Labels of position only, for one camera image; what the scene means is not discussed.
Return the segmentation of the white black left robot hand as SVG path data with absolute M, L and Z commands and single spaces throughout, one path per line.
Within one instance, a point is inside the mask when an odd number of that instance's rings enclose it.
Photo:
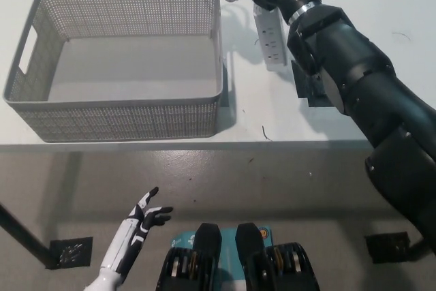
M 123 285 L 150 229 L 163 226 L 171 219 L 171 206 L 147 207 L 158 191 L 159 188 L 154 187 L 147 192 L 121 222 L 102 260 L 98 276 L 86 290 L 118 290 Z

